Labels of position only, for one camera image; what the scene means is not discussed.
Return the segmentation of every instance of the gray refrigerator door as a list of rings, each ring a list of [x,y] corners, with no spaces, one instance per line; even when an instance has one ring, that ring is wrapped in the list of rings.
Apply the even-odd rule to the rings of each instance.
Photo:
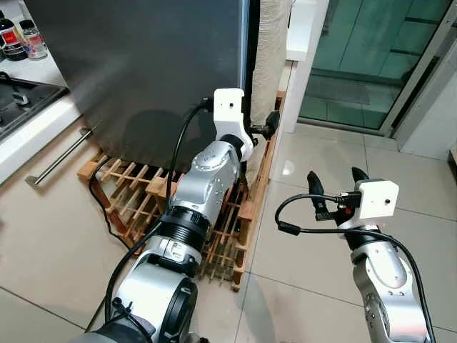
[[[248,0],[28,0],[36,25],[104,152],[168,166],[189,110],[244,86]],[[195,117],[176,169],[215,137]]]

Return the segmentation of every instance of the glass door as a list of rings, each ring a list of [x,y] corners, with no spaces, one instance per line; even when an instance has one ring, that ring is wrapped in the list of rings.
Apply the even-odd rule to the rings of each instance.
[[[436,63],[451,2],[329,0],[299,121],[386,134]]]

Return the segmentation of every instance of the beige curtain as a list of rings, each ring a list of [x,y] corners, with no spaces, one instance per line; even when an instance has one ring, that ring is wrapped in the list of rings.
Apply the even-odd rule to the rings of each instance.
[[[287,23],[291,0],[261,0],[256,68],[252,80],[252,124],[265,124],[274,109],[279,79],[286,61]],[[249,186],[256,180],[266,141],[257,136],[258,146],[248,160],[246,179]]]

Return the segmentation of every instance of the metal handle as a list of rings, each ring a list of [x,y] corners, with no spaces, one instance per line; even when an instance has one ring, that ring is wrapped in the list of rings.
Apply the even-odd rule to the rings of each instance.
[[[78,145],[80,145],[84,140],[89,138],[92,135],[92,130],[90,129],[80,129],[79,133],[81,134],[81,138],[79,138],[77,141],[75,141],[67,150],[64,151],[62,155],[57,157],[57,159],[51,163],[50,166],[48,166],[43,172],[38,175],[37,177],[34,177],[32,175],[29,175],[26,177],[26,182],[33,188],[37,188],[39,183],[43,181],[45,177],[47,177],[70,153],[75,150]]]

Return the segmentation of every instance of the bottle cap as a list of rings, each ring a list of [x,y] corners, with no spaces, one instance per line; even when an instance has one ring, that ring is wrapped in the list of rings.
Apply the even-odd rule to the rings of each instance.
[[[35,27],[35,24],[34,24],[33,21],[30,20],[30,19],[20,21],[20,22],[19,22],[19,25],[21,25],[21,28],[22,28],[23,30],[32,29],[32,28]]]

